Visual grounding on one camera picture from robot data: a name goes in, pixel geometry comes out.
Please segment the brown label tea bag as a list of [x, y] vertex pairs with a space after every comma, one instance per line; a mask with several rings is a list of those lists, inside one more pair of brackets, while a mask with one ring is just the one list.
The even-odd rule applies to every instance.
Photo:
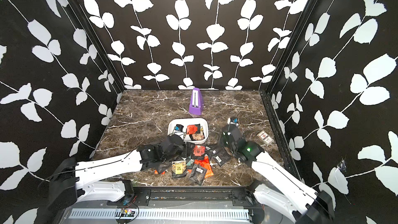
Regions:
[[190, 134], [189, 135], [191, 141], [202, 141], [205, 139], [205, 135], [203, 133], [203, 131], [200, 131], [199, 133], [195, 133], [195, 134]]

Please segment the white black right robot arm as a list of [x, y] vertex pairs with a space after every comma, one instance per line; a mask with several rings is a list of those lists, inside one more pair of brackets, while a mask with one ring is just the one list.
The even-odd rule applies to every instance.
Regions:
[[256, 201], [271, 207], [295, 224], [331, 224], [335, 213], [331, 196], [305, 185], [280, 166], [259, 144], [242, 136], [238, 119], [230, 117], [222, 128], [219, 144], [239, 162], [265, 177], [276, 189], [260, 184], [253, 190]]

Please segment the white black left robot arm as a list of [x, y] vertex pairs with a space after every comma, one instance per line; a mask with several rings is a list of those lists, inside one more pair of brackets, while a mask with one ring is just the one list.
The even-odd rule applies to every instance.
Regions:
[[125, 173], [152, 168], [160, 173], [166, 169], [165, 163], [184, 151], [184, 139], [177, 134], [171, 134], [161, 142], [142, 145], [115, 157], [88, 162], [77, 162], [73, 157], [65, 159], [48, 177], [47, 209], [55, 212], [79, 201], [118, 201], [131, 188], [128, 183], [123, 181], [121, 188], [110, 185], [96, 189], [96, 185], [102, 185], [107, 178]]

